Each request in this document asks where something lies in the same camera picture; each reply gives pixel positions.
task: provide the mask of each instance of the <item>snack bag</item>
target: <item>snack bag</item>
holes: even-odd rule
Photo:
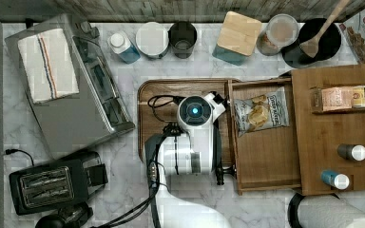
[[[244,133],[289,125],[284,87],[249,100],[234,100],[239,137]]]

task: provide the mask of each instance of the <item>wooden drawer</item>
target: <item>wooden drawer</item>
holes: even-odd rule
[[[277,127],[238,136],[234,99],[250,99],[285,87],[289,112],[287,127]],[[232,141],[237,166],[238,191],[299,188],[298,141],[290,78],[245,83],[229,82]]]
[[[142,150],[144,142],[153,134],[161,134],[167,123],[162,123],[155,118],[152,109],[147,105],[147,101],[156,95],[178,95],[178,96],[205,96],[210,91],[217,91],[222,97],[225,97],[225,85],[229,79],[186,79],[186,80],[153,80],[147,81],[138,91],[138,123],[139,123],[139,156],[142,159]],[[176,121],[177,106],[168,104],[165,107],[157,109],[158,115],[165,120]],[[221,133],[222,157],[221,161],[226,166],[231,166],[235,163],[234,150],[231,136],[231,122],[229,110],[227,114],[219,117],[219,126]]]
[[[238,192],[300,187],[296,121],[290,79],[241,83],[231,79],[156,80],[143,84],[138,93],[139,153],[142,159],[144,142],[153,134],[162,133],[167,123],[158,121],[147,101],[155,95],[206,95],[218,91],[234,98],[249,99],[285,86],[290,126],[267,129],[238,137],[234,108],[221,115],[223,165],[237,167]],[[157,113],[166,120],[175,120],[177,106],[169,104]]]
[[[345,174],[345,191],[365,190],[365,161],[348,161],[336,152],[342,143],[365,145],[365,108],[362,111],[313,114],[307,96],[313,87],[365,85],[365,65],[306,68],[292,71],[301,169],[301,194],[339,192],[321,181],[326,169]]]

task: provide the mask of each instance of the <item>marble countertop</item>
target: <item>marble countertop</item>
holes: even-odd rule
[[[211,53],[221,24],[195,24],[198,40],[192,56],[188,59],[177,58],[170,49],[161,60],[150,60],[142,56],[137,62],[127,65],[111,52],[106,39],[112,33],[123,30],[133,41],[141,25],[92,24],[101,33],[100,42],[103,53],[134,123],[138,120],[137,91],[147,80],[231,77],[242,81],[253,81],[275,78],[292,69],[284,63],[280,54],[266,57],[257,50],[242,66],[234,66],[214,58]],[[6,38],[25,29],[25,25],[4,24],[3,28],[4,38]],[[16,66],[11,62],[5,44],[3,57],[5,149],[21,148],[28,151],[36,163],[47,161],[50,159],[50,154],[44,145],[42,133],[31,113]],[[343,40],[342,47],[336,56],[311,67],[352,64],[356,64],[355,58],[348,44]],[[85,227],[100,225],[115,219],[148,197],[145,169],[138,156],[138,129],[100,144],[95,150],[99,152],[102,161],[106,164],[109,184],[104,191],[88,202],[93,208],[94,216]],[[17,216],[11,201],[8,179],[11,172],[29,166],[30,161],[23,154],[5,156],[4,160],[5,227],[34,227],[41,216],[49,213]],[[295,194],[290,189],[246,192],[243,196],[239,196],[235,189],[236,183],[230,177],[226,177],[224,186],[217,186],[216,178],[213,176],[173,177],[171,182],[170,189],[174,196],[215,208],[229,219],[232,227],[290,227],[286,208]],[[365,211],[365,191],[342,193],[340,196]],[[150,210],[147,209],[124,227],[153,227]]]

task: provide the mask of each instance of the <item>white towel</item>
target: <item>white towel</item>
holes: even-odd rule
[[[61,28],[19,40],[18,47],[35,104],[79,93],[67,39]]]

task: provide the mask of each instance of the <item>wooden spoon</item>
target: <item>wooden spoon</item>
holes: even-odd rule
[[[322,28],[317,33],[317,35],[311,38],[310,40],[300,44],[300,47],[304,51],[304,53],[306,53],[311,58],[316,57],[318,53],[319,39],[321,39],[321,36],[325,33],[328,27],[331,26],[331,24],[336,20],[336,18],[339,16],[339,14],[346,7],[346,5],[348,5],[350,1],[351,0],[340,0],[339,3],[334,8],[334,11],[331,13],[331,15],[325,21]]]

